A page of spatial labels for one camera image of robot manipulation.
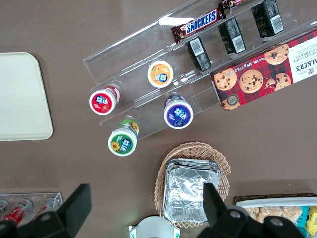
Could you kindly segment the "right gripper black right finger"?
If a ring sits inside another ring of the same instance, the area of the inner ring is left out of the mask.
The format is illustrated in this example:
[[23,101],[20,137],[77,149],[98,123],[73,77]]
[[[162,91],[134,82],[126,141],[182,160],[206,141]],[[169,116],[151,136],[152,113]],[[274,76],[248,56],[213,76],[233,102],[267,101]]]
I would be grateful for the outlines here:
[[212,183],[203,186],[203,208],[209,226],[199,238],[259,238],[261,225],[251,219],[245,209],[227,207]]

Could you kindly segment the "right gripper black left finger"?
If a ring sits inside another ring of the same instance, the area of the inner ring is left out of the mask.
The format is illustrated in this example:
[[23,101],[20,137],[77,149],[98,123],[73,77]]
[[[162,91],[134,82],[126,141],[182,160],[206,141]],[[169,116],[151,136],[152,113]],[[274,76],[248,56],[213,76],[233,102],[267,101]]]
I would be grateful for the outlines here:
[[18,238],[74,238],[92,210],[91,186],[81,184],[57,211],[19,227]]

